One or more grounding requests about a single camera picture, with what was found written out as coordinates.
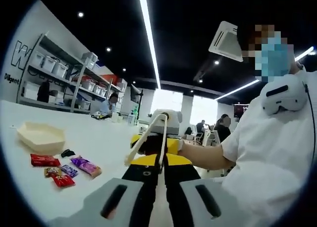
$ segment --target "black ceiling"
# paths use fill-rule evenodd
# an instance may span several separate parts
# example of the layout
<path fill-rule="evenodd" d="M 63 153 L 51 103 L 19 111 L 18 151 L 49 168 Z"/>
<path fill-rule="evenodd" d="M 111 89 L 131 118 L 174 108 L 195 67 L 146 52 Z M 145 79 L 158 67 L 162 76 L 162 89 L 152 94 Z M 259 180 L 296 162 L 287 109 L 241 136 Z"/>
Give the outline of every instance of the black ceiling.
<path fill-rule="evenodd" d="M 115 74 L 138 87 L 153 89 L 156 84 L 138 78 L 155 78 L 147 34 L 139 0 L 42 0 L 52 13 L 89 50 Z M 147 0 L 157 56 L 160 79 L 200 86 L 227 93 L 254 80 L 253 66 L 208 52 L 221 21 L 233 24 L 248 22 L 248 15 L 258 10 L 270 13 L 282 10 L 281 20 L 292 18 L 300 24 L 294 38 L 295 53 L 317 46 L 316 8 L 312 0 Z M 83 18 L 77 13 L 84 12 Z M 112 51 L 106 53 L 106 47 Z M 307 70 L 315 70 L 317 56 L 307 56 L 301 62 Z M 219 65 L 212 65 L 214 60 Z M 194 81 L 198 71 L 208 69 L 203 83 Z M 257 83 L 223 103 L 248 103 L 256 97 L 263 83 Z M 162 85 L 163 89 L 216 98 L 219 95 L 189 88 Z"/>

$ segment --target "wall lettering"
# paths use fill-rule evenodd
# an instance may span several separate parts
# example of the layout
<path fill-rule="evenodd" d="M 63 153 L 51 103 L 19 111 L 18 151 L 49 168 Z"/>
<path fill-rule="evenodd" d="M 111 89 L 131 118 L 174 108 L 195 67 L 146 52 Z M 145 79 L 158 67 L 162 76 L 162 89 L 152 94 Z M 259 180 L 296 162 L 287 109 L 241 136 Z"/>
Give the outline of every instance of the wall lettering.
<path fill-rule="evenodd" d="M 19 85 L 19 83 L 20 83 L 20 79 L 15 79 L 15 78 L 11 77 L 10 74 L 7 74 L 7 73 L 5 74 L 4 79 L 9 81 L 9 83 L 13 82 L 14 84 L 17 84 L 17 85 Z"/>
<path fill-rule="evenodd" d="M 25 63 L 31 54 L 32 49 L 29 49 L 27 45 L 23 45 L 21 41 L 17 41 L 15 44 L 14 52 L 11 58 L 11 65 L 24 70 Z"/>

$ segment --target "beige tray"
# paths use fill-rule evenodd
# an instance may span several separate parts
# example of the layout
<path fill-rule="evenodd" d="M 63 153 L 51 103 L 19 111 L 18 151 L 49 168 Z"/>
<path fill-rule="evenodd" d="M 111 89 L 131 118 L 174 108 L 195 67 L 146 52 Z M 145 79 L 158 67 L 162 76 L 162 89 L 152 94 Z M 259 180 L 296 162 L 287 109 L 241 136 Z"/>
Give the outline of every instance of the beige tray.
<path fill-rule="evenodd" d="M 64 131 L 48 124 L 25 122 L 17 133 L 23 143 L 43 155 L 61 153 L 65 144 Z"/>

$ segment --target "cable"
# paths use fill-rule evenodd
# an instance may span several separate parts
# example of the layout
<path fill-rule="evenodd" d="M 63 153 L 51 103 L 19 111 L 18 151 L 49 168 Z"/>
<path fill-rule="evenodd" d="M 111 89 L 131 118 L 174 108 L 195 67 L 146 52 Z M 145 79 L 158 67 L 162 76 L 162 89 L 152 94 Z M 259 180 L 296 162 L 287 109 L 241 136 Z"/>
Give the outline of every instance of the cable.
<path fill-rule="evenodd" d="M 311 164 L 311 166 L 313 166 L 313 164 L 314 164 L 314 156 L 315 156 L 315 149 L 316 149 L 316 124 L 315 124 L 315 118 L 314 118 L 313 104 L 312 104 L 312 100 L 311 100 L 311 96 L 309 94 L 309 90 L 308 90 L 307 84 L 305 84 L 305 90 L 306 90 L 307 95 L 308 95 L 308 99 L 309 99 L 309 102 L 310 102 L 310 105 L 311 105 L 311 110 L 312 110 L 312 116 L 313 116 L 314 149 L 313 149 L 313 158 L 312 158 L 312 164 Z"/>
<path fill-rule="evenodd" d="M 157 117 L 155 117 L 155 119 L 149 125 L 148 129 L 146 130 L 146 132 L 136 142 L 136 144 L 133 146 L 133 150 L 131 151 L 131 153 L 129 155 L 126 156 L 126 158 L 124 160 L 124 164 L 126 166 L 130 166 L 131 162 L 134 160 L 135 155 L 138 153 L 138 151 L 140 150 L 142 144 L 146 141 L 149 133 L 153 129 L 153 126 L 156 124 L 156 122 L 160 118 L 163 118 L 163 117 L 164 117 L 164 133 L 163 133 L 162 148 L 161 148 L 160 157 L 159 157 L 159 160 L 158 160 L 159 165 L 162 166 L 163 158 L 164 158 L 165 142 L 166 142 L 166 133 L 167 133 L 167 115 L 165 115 L 165 114 L 157 115 Z"/>

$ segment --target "white table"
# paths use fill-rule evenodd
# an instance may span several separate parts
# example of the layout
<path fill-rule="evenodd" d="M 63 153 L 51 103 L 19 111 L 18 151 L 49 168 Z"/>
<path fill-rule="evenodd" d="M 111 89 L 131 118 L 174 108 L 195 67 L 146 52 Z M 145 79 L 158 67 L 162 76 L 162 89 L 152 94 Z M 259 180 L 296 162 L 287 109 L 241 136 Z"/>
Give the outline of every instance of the white table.
<path fill-rule="evenodd" d="M 127 167 L 123 161 L 130 152 L 130 140 L 137 126 L 95 120 L 87 114 L 57 112 L 0 101 L 1 144 L 11 175 L 30 208 L 44 222 L 56 217 L 68 217 L 83 206 L 83 200 L 113 177 L 122 177 Z M 65 130 L 65 149 L 101 167 L 103 173 L 91 179 L 79 171 L 74 187 L 59 189 L 52 178 L 44 177 L 44 168 L 32 167 L 32 150 L 17 137 L 16 128 L 24 122 L 47 123 Z M 57 155 L 61 164 L 69 157 Z"/>

